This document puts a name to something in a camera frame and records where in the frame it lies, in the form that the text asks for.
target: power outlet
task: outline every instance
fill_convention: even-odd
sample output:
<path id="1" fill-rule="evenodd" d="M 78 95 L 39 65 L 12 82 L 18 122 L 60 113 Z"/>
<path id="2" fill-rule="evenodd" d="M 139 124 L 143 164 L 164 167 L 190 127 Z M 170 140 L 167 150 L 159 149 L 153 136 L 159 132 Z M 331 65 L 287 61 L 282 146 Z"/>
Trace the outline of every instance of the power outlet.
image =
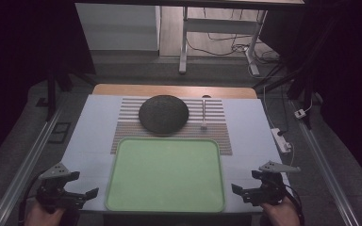
<path id="1" fill-rule="evenodd" d="M 284 136 L 278 135 L 278 132 L 280 132 L 280 130 L 278 128 L 273 128 L 271 130 L 271 132 L 272 132 L 272 136 L 274 137 L 275 142 L 277 143 L 279 151 L 281 153 L 290 153 L 292 147 L 291 147 L 290 143 L 288 143 L 284 139 Z"/>

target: gray bracket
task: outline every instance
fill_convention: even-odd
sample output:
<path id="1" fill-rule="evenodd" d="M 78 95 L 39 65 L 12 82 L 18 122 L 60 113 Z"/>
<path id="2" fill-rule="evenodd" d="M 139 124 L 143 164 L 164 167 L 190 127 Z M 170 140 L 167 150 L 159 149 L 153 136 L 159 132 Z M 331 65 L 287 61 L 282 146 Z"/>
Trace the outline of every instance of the gray bracket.
<path id="1" fill-rule="evenodd" d="M 56 177 L 68 176 L 70 174 L 71 172 L 62 163 L 57 163 L 51 169 L 43 173 L 39 177 L 39 179 L 40 180 L 51 179 Z"/>
<path id="2" fill-rule="evenodd" d="M 275 163 L 272 161 L 269 161 L 268 163 L 264 164 L 263 166 L 259 167 L 258 169 L 262 170 L 262 171 L 268 171 L 268 172 L 300 172 L 301 171 L 301 169 L 298 167 L 295 168 L 295 167 Z"/>

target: black plate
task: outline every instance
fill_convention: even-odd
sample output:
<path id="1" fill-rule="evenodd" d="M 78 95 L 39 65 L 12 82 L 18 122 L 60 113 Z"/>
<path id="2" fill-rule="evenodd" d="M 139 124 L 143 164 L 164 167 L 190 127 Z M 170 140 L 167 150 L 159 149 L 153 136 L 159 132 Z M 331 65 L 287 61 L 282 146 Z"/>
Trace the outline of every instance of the black plate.
<path id="1" fill-rule="evenodd" d="M 169 134 L 180 130 L 189 118 L 187 105 L 179 98 L 158 95 L 140 107 L 140 123 L 149 131 Z"/>

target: light green plastic tray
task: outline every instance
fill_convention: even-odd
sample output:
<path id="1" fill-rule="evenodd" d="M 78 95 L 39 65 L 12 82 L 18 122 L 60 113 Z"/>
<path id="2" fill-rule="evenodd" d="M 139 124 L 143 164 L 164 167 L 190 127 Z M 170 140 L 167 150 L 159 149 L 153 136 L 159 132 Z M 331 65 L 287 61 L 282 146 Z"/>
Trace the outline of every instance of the light green plastic tray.
<path id="1" fill-rule="evenodd" d="M 107 190 L 112 211 L 221 212 L 219 147 L 210 139 L 124 138 Z"/>

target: wooden floor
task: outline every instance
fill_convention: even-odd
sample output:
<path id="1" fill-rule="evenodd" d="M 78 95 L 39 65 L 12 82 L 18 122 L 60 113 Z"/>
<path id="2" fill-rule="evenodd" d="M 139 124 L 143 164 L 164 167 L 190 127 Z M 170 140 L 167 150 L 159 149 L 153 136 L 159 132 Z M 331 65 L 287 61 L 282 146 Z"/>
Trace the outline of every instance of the wooden floor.
<path id="1" fill-rule="evenodd" d="M 162 57 L 179 57 L 182 40 L 183 9 L 180 7 L 162 7 L 161 10 L 159 53 Z M 257 10 L 189 8 L 188 15 L 189 18 L 255 21 L 257 16 Z M 234 34 L 188 33 L 187 35 L 190 46 L 195 49 L 203 49 L 217 55 L 223 55 L 232 52 L 231 46 L 234 39 L 216 39 L 226 39 L 234 37 Z M 245 37 L 235 39 L 234 44 L 249 44 L 250 42 L 251 38 Z M 257 54 L 261 56 L 262 53 L 270 51 L 271 48 L 264 43 L 259 43 L 256 45 L 255 50 Z M 189 57 L 215 57 L 215 55 L 193 50 L 189 46 L 187 54 Z M 245 57 L 245 55 L 243 53 L 232 53 L 223 57 Z"/>

